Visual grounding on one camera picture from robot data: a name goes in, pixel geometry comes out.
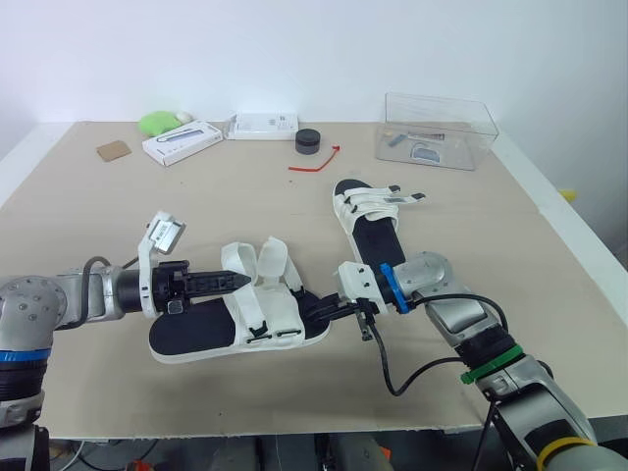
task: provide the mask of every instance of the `yellow ring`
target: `yellow ring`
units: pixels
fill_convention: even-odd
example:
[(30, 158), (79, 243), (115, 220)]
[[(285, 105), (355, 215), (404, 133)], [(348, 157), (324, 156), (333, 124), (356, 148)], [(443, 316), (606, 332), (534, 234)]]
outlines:
[(554, 440), (549, 445), (546, 445), (546, 447), (543, 448), (539, 453), (539, 457), (537, 458), (537, 471), (543, 471), (543, 466), (546, 459), (548, 459), (548, 456), (554, 453), (557, 449), (563, 448), (564, 446), (568, 445), (595, 446), (596, 444), (588, 439), (583, 439), (581, 437), (565, 437), (563, 439)]

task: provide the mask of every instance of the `black sandal insole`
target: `black sandal insole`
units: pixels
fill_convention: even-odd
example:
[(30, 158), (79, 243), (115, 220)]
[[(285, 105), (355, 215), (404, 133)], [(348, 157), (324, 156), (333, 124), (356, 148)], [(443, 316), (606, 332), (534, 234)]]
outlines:
[[(308, 307), (318, 301), (309, 291), (297, 299), (301, 319)], [(305, 339), (325, 332), (328, 322), (304, 323)], [(236, 324), (222, 298), (189, 306), (184, 314), (164, 314), (150, 328), (149, 342), (156, 353), (181, 355), (222, 348), (234, 343)]]
[[(336, 185), (335, 194), (343, 194), (348, 189), (370, 187), (360, 180), (342, 180)], [(353, 227), (353, 238), (362, 263), (369, 265), (376, 275), (380, 273), (383, 263), (394, 267), (405, 262), (403, 249), (394, 231), (393, 218), (369, 221), (361, 217)]]

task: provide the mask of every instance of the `blue clip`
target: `blue clip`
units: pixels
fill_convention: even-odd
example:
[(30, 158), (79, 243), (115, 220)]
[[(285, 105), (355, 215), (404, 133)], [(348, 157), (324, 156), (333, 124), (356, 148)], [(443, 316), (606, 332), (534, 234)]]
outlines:
[(393, 269), (388, 263), (383, 263), (380, 265), (380, 270), (382, 271), (382, 275), (386, 277), (386, 281), (389, 282), (389, 287), (392, 289), (392, 294), (394, 294), (394, 298), (398, 304), (399, 312), (401, 314), (407, 314), (410, 312), (410, 309), (408, 309), (408, 305), (405, 303), (405, 297), (403, 297), (403, 293), (401, 289), (399, 289), (399, 284), (396, 282)]

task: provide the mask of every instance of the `white bracket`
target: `white bracket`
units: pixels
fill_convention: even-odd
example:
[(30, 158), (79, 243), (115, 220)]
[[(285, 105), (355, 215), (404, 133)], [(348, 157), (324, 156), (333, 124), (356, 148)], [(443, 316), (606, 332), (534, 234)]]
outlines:
[(388, 314), (389, 310), (377, 286), (373, 270), (368, 265), (355, 262), (344, 262), (336, 272), (339, 282), (339, 295), (343, 299), (355, 302), (363, 297), (377, 305), (381, 314)]
[(177, 221), (173, 216), (159, 211), (148, 225), (146, 234), (137, 246), (139, 261), (139, 299), (144, 315), (155, 319), (159, 312), (155, 308), (152, 291), (153, 268), (157, 264), (157, 252), (169, 254), (177, 245), (179, 237), (185, 229), (185, 224)]

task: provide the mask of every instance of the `green cable tie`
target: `green cable tie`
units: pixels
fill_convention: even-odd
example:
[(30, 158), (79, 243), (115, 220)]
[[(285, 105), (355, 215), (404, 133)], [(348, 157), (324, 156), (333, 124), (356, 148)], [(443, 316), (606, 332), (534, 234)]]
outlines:
[(483, 376), (487, 376), (489, 373), (493, 373), (496, 369), (508, 363), (510, 360), (513, 360), (522, 353), (523, 348), (519, 345), (515, 345), (502, 353), (500, 356), (497, 356), (484, 365), (477, 367), (475, 370), (467, 371), (462, 374), (460, 376), (460, 380), (462, 380), (462, 383), (465, 385), (470, 385), (478, 378), (482, 378)]

